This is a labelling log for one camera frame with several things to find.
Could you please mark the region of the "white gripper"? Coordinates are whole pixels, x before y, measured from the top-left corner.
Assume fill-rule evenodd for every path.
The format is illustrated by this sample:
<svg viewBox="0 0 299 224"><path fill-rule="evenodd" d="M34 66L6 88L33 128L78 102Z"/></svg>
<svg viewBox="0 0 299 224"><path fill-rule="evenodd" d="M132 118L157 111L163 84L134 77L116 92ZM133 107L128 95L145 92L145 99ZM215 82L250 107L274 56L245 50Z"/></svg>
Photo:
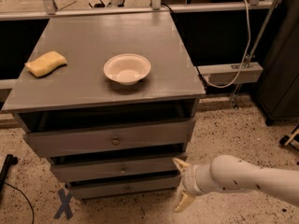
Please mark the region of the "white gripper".
<svg viewBox="0 0 299 224"><path fill-rule="evenodd" d="M206 166L199 164L189 165L186 161L178 158L174 158L173 163L181 172L181 183L186 190L179 194L175 208L175 211L180 213L195 201L194 196L206 194L205 185L202 182L202 177L206 176Z"/></svg>

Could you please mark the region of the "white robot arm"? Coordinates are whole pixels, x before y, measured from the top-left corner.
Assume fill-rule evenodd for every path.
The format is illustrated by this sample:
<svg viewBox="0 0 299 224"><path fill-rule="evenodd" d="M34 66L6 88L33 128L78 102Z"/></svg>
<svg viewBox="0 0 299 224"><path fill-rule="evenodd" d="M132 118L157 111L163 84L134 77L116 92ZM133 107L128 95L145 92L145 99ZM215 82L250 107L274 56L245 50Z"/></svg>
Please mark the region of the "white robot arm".
<svg viewBox="0 0 299 224"><path fill-rule="evenodd" d="M230 155L216 157L210 164L189 164L178 158L181 192L176 212L184 211L195 198L210 192L234 193L258 190L293 205L299 205L299 172L265 168Z"/></svg>

